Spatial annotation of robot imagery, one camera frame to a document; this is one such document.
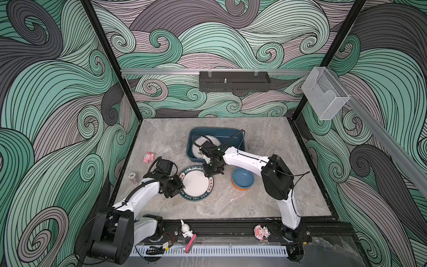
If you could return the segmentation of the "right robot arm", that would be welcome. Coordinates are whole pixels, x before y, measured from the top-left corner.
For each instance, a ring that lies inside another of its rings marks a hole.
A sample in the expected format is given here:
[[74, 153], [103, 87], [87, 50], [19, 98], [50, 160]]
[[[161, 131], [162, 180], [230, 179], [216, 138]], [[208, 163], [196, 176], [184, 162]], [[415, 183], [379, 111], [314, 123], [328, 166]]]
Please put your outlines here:
[[199, 146], [199, 153], [205, 160], [203, 169], [207, 177], [223, 174], [225, 165], [242, 168], [261, 177], [265, 191], [277, 201], [282, 225], [291, 230], [299, 227], [301, 216], [294, 201], [295, 175], [280, 156], [258, 156], [233, 146], [215, 146], [208, 141]]

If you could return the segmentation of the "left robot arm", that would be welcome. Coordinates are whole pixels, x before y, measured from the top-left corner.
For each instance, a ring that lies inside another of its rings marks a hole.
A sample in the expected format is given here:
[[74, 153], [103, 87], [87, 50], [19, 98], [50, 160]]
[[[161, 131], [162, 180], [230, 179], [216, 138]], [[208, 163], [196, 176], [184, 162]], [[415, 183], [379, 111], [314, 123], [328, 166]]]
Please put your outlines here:
[[135, 246], [145, 240], [160, 241], [163, 237], [163, 218], [146, 214], [136, 216], [155, 196], [173, 198], [184, 188], [177, 165], [158, 157], [143, 176], [140, 185], [112, 207], [102, 209], [94, 218], [87, 243], [86, 256], [115, 264], [123, 264]]

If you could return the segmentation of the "white plate red characters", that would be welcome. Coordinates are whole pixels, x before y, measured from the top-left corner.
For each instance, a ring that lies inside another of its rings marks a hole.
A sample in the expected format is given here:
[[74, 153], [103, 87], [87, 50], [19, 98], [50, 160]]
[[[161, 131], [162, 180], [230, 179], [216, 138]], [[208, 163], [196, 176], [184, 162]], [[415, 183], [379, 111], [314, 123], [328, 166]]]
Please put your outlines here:
[[208, 142], [208, 140], [211, 141], [211, 143], [213, 143], [215, 146], [220, 146], [221, 142], [219, 139], [217, 139], [214, 136], [210, 136], [208, 135], [206, 138], [203, 136], [199, 136], [196, 140], [195, 143], [192, 146], [192, 153], [194, 155], [195, 158], [197, 159], [202, 159], [202, 155], [200, 154], [200, 146], [202, 146], [205, 142]]

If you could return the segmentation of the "white plate teal lettered rim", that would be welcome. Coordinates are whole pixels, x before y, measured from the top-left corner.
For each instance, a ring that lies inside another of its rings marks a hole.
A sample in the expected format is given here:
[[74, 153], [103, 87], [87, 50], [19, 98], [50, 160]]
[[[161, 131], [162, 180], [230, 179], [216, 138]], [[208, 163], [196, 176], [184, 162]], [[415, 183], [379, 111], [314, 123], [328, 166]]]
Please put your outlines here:
[[214, 187], [214, 178], [206, 177], [202, 165], [191, 165], [179, 175], [183, 183], [180, 195], [188, 201], [201, 201], [210, 195]]

